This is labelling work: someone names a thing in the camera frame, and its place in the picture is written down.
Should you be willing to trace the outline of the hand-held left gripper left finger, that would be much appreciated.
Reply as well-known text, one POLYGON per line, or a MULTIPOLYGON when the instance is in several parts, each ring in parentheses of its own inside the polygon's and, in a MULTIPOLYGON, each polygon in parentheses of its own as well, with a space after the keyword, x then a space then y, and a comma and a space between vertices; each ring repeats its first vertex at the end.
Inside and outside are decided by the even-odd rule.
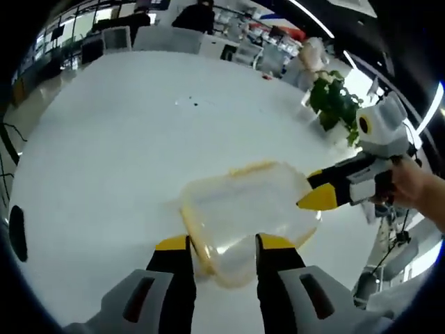
POLYGON ((102 300, 99 312, 66 333, 190 333, 196 299, 191 239, 182 234, 156 245, 145 269, 136 269, 102 300))

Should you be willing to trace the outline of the person's right hand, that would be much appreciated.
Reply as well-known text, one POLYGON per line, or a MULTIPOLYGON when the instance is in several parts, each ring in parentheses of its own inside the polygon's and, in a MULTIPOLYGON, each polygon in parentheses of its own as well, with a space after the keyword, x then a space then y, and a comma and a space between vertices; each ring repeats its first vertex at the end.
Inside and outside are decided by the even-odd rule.
POLYGON ((392 197, 397 205, 418 209, 423 191, 432 177, 433 174, 422 169, 414 160, 399 159, 391 167, 390 190, 380 195, 375 194, 371 197, 371 202, 381 205, 392 197))

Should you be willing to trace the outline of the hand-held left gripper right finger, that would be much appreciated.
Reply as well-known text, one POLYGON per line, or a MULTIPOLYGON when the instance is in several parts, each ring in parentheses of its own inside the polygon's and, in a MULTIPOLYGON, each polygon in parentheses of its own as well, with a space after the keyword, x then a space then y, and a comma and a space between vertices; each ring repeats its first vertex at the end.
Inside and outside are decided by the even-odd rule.
POLYGON ((257 297, 266 333, 383 333, 389 318, 355 306, 350 290, 305 266, 284 237, 256 239, 257 297))

